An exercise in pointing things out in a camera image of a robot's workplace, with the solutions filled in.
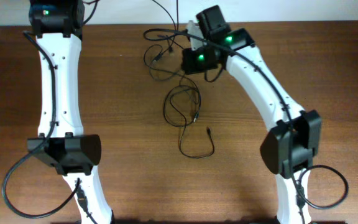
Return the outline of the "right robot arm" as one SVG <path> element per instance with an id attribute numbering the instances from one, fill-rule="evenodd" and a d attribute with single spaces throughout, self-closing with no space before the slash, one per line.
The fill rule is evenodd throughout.
<path id="1" fill-rule="evenodd" d="M 186 27 L 191 46 L 183 50 L 183 71 L 201 73 L 220 65 L 237 80 L 268 131 L 260 154 L 277 184 L 276 223 L 311 223 L 308 177 L 318 153 L 321 117 L 285 91 L 250 34 L 231 29 L 219 6 L 201 11 L 196 20 Z"/>

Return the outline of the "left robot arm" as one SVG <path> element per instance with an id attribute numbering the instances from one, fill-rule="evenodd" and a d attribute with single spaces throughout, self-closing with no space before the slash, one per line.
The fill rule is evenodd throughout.
<path id="1" fill-rule="evenodd" d="M 35 157 L 55 168 L 71 189 L 81 223 L 114 223 L 101 186 L 101 140 L 85 135 L 78 103 L 78 63 L 82 45 L 83 1 L 31 1 L 29 20 L 41 51 L 42 114 L 29 151 L 50 139 Z"/>

